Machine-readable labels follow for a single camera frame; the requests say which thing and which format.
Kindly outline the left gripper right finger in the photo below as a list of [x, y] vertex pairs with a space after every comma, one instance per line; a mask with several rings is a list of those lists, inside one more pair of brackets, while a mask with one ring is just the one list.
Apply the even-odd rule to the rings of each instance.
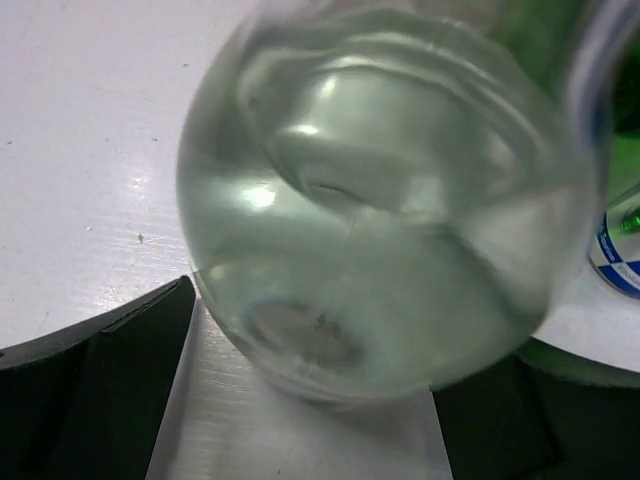
[[636, 479], [639, 376], [527, 344], [434, 394], [456, 479]]

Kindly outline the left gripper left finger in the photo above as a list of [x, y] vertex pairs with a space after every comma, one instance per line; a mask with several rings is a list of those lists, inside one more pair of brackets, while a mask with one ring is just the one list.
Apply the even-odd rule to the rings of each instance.
[[195, 299], [182, 276], [2, 349], [2, 478], [145, 478]]

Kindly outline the silver blue white can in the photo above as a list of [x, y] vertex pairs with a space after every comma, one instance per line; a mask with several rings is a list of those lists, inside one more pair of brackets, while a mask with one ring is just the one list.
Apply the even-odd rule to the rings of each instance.
[[639, 185], [603, 214], [590, 253], [595, 271], [622, 294], [639, 299]]

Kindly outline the clear glass bottle front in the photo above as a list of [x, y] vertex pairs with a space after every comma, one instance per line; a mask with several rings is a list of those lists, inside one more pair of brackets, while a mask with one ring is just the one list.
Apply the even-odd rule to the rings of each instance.
[[364, 403], [514, 352], [581, 263], [563, 98], [587, 1], [261, 1], [206, 72], [176, 192], [214, 320], [298, 395]]

